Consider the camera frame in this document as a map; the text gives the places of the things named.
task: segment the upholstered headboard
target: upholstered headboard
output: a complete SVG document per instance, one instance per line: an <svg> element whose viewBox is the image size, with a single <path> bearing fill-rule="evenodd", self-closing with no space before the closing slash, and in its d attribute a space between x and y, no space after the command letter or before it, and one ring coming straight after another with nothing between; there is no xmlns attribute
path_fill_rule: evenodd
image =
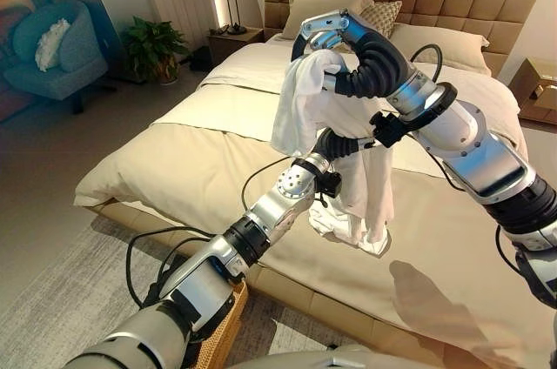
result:
<svg viewBox="0 0 557 369"><path fill-rule="evenodd" d="M374 0L402 1L399 23L428 25L481 34L490 42L486 64L497 76L536 0ZM288 0L265 0L265 37L280 32Z"/></svg>

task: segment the cable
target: cable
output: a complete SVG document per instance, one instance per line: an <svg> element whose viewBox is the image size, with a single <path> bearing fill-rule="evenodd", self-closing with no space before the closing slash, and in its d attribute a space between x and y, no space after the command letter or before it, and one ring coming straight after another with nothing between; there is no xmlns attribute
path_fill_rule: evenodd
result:
<svg viewBox="0 0 557 369"><path fill-rule="evenodd" d="M160 264L160 267L158 268L158 274L157 274L157 283L160 282L160 280L163 277L163 272L164 272L164 267L166 266L166 264L168 263L168 260L171 258L172 254L182 245L185 245L186 243L189 243L190 241L209 241L209 238L202 238L202 237L191 237L191 238L185 238L184 240L180 241L177 245L175 245L171 252L168 253L168 255L164 258L163 262Z"/></svg>
<svg viewBox="0 0 557 369"><path fill-rule="evenodd" d="M245 203L245 188L247 188L247 184L250 183L250 181L255 178L259 173L261 173L262 171L264 171L265 169L269 169L271 166L274 166L277 163L282 162L283 160L287 160L288 158L290 158L290 156L284 156L283 158L280 158L279 160L276 160L272 163L269 163L267 166L262 167L261 169L259 169L258 171L255 171L244 183L244 186L242 187L242 193L240 195L240 197L242 198L242 205L244 206L244 210L247 211L247 204Z"/></svg>
<svg viewBox="0 0 557 369"><path fill-rule="evenodd" d="M522 276L522 273L520 273L518 268L511 263L511 261L507 258L507 256L505 256L503 249L501 249L500 234L501 234L501 226L497 225L497 229L495 230L495 246L497 247L497 252L499 252L501 258L505 260L505 263L508 265L508 267L510 267L511 269L513 269L515 272L517 272L519 275Z"/></svg>
<svg viewBox="0 0 557 369"><path fill-rule="evenodd" d="M188 227L188 226L176 226L176 227L163 228L161 230L144 232L143 234L138 234L137 236L131 238L125 253L125 282L128 286L128 291L130 293L131 299L133 299L133 302L135 302L139 308L141 308L142 302L139 299L138 295L136 294L135 289L133 289L133 284L131 283L131 251L133 250L133 245L140 238L154 236L155 234L162 234L164 232L170 232L170 231L191 231L206 236L207 238L213 237L213 234L198 230L197 228Z"/></svg>
<svg viewBox="0 0 557 369"><path fill-rule="evenodd" d="M405 134L405 136L411 138L412 140L414 140L416 142L418 142L418 140L411 134ZM429 151L426 151L426 153L430 158L432 158L432 160L435 162L435 164L440 168L441 172L445 176L446 181L453 187L453 189L455 189L456 191L460 191L460 192L466 192L466 190L464 190L462 188L459 188L457 185L455 185L453 183L453 181L451 180L449 175L446 173L446 170L443 167L443 165L440 163L439 160L437 160L437 158L435 158L435 156L432 153L430 153Z"/></svg>
<svg viewBox="0 0 557 369"><path fill-rule="evenodd" d="M412 57L410 57L410 61L413 62L414 59L423 50L427 50L427 49L434 49L435 52L437 53L437 68L435 69L435 73L433 73L433 77L432 77L432 80L434 82L437 82L437 78L439 77L439 74L441 73L441 67L443 66L443 52L441 51L441 48L437 44L426 44L423 47L420 47L419 49L416 50L416 52L412 55Z"/></svg>

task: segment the white cushion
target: white cushion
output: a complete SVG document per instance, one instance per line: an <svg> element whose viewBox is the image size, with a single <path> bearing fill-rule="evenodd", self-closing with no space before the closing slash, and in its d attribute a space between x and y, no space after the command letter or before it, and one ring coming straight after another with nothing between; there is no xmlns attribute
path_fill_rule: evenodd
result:
<svg viewBox="0 0 557 369"><path fill-rule="evenodd" d="M70 23L61 18L50 26L41 39L38 40L37 52L35 53L35 62L40 71L46 71L51 67L60 64L58 58L58 48L62 43L65 32L70 28Z"/></svg>
<svg viewBox="0 0 557 369"><path fill-rule="evenodd" d="M302 22L307 18L316 17L332 10L347 8L356 14L373 5L372 0L288 0L290 15L282 31L282 38L293 40L299 33Z"/></svg>
<svg viewBox="0 0 557 369"><path fill-rule="evenodd" d="M407 58L426 44L437 44L443 53L444 65L491 76L481 52L481 48L488 46L489 42L478 34L396 23L390 40ZM414 61L436 63L437 54L433 49L428 49L420 53Z"/></svg>

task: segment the wicker basket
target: wicker basket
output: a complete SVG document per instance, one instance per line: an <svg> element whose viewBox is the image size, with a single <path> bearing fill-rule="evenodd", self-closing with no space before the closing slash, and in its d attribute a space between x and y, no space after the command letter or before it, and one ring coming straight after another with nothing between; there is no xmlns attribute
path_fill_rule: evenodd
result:
<svg viewBox="0 0 557 369"><path fill-rule="evenodd" d="M195 369L221 369L240 329L240 315L247 300L247 285L242 282L234 287L234 306L215 332L201 345Z"/></svg>

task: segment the white towel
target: white towel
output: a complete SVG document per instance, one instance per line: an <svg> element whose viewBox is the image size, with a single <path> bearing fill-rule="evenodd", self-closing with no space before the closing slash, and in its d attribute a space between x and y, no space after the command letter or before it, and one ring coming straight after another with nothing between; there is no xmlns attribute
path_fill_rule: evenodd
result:
<svg viewBox="0 0 557 369"><path fill-rule="evenodd" d="M345 97L322 91L325 72L346 71L342 56L317 50L294 60L282 85L271 146L291 156L304 156L317 141L318 130L331 127L342 137L372 135L369 120L380 110L377 98ZM357 245L372 254L387 246L386 222L393 218L391 168L393 153L380 145L333 162L342 175L339 199L325 197L310 209L310 223L320 233Z"/></svg>

